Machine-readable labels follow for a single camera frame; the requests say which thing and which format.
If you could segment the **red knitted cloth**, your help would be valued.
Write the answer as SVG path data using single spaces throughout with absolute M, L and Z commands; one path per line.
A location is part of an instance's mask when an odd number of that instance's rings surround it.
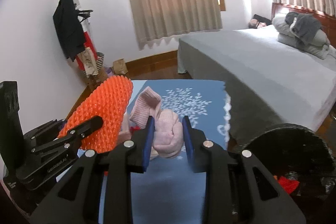
M 298 180 L 276 175 L 273 177 L 289 195 L 291 195 L 299 186 Z

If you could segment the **orange foam net sleeve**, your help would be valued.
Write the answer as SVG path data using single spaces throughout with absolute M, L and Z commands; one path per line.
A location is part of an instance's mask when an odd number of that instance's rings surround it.
M 102 128 L 94 131 L 82 141 L 81 149 L 93 149 L 97 153 L 109 152 L 117 145 L 123 116 L 133 92 L 133 84 L 124 76 L 112 76 L 98 86 L 70 116 L 58 137 L 79 124 L 100 116 Z

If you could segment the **pink knitted sock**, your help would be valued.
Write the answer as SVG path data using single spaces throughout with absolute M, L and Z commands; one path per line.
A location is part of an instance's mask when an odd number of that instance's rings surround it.
M 131 139 L 129 128 L 135 125 L 144 129 L 149 117 L 154 118 L 154 139 L 151 158 L 159 156 L 173 159 L 183 147 L 183 126 L 177 113 L 162 108 L 163 99 L 151 87 L 147 86 L 139 93 L 131 112 L 123 116 L 117 143 Z

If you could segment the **red knitted glove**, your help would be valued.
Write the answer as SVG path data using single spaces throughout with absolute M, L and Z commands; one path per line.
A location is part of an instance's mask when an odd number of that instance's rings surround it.
M 133 135 L 136 131 L 140 130 L 141 128 L 138 126 L 131 126 L 129 128 L 130 133 Z

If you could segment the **black trash bin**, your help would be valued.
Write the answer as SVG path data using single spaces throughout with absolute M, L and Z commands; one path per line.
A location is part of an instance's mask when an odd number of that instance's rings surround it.
M 290 195 L 307 223 L 335 223 L 335 157 L 315 132 L 295 124 L 268 128 L 247 144 L 231 139 L 231 152 L 251 151 L 274 176 L 299 181 Z

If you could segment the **blue tree print tablecloth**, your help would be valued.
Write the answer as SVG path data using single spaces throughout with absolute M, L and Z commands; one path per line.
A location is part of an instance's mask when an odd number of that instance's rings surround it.
M 206 175 L 187 162 L 183 117 L 222 147 L 228 146 L 231 99 L 223 81 L 134 80 L 127 106 L 130 126 L 155 120 L 147 171 L 131 176 L 134 223 L 200 223 Z

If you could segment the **beige hanging bag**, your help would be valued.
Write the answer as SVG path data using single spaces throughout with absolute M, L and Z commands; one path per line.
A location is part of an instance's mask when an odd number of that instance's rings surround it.
M 84 68 L 85 68 L 84 72 L 85 72 L 86 77 L 89 78 L 90 76 L 98 75 L 96 61 L 94 61 L 94 58 L 92 54 L 89 53 L 89 50 L 84 50 L 79 54 L 84 64 Z

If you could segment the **striped basket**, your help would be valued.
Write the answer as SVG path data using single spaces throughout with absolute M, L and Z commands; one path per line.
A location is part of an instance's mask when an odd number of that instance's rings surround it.
M 100 69 L 103 67 L 104 64 L 104 53 L 97 52 L 97 59 L 96 59 L 96 67 L 97 71 L 99 72 Z

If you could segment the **brown paper bag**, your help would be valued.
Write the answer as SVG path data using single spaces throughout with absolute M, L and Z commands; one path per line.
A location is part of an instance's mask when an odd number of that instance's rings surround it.
M 113 61 L 113 71 L 116 75 L 126 75 L 128 73 L 128 69 L 125 60 L 118 59 Z

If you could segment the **red hanging bag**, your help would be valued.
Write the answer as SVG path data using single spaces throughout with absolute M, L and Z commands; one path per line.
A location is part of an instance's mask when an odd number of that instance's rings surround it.
M 84 38 L 85 38 L 85 42 L 84 42 L 84 48 L 85 48 L 85 50 L 89 50 L 89 53 L 92 54 L 92 56 L 94 58 L 94 61 L 97 61 L 97 52 L 96 52 L 95 46 L 92 43 L 90 35 L 88 34 L 87 31 L 84 32 Z M 83 64 L 83 61 L 81 59 L 80 54 L 76 55 L 75 60 L 77 61 L 79 69 L 81 71 L 85 71 L 84 64 Z

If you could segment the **bed with grey sheet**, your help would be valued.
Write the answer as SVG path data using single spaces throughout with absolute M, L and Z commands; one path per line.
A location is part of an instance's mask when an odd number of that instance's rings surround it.
M 280 43 L 273 26 L 184 35 L 178 69 L 193 79 L 224 81 L 230 134 L 239 145 L 282 123 L 316 131 L 335 103 L 335 58 Z

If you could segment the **black hanging jacket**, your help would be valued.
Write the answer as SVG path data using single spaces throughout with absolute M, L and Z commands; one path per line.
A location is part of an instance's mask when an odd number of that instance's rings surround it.
M 73 0 L 59 0 L 53 21 L 64 56 L 75 61 L 76 55 L 85 50 L 85 38 Z

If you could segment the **dark bedside items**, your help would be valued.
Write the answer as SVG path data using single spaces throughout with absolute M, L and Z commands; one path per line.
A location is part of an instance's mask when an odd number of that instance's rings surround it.
M 268 18 L 255 14 L 248 23 L 248 28 L 258 29 L 272 24 Z

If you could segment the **dark grey blanket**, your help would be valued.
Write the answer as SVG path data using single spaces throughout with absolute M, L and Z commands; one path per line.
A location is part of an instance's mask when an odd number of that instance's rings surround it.
M 285 16 L 290 32 L 304 44 L 311 44 L 317 32 L 322 29 L 321 22 L 313 14 L 289 12 Z

